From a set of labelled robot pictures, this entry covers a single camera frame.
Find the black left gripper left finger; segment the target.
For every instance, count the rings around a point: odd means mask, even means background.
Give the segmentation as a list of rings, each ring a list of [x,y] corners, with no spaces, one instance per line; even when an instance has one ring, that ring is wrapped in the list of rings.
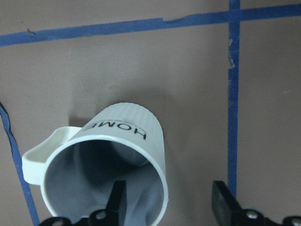
[[[114,182],[105,210],[108,213],[126,213],[127,186],[125,180],[118,180]]]

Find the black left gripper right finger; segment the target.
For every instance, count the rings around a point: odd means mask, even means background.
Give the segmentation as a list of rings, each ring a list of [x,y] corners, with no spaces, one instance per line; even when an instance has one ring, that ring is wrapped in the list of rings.
[[[211,206],[218,224],[237,224],[242,208],[223,181],[213,181]]]

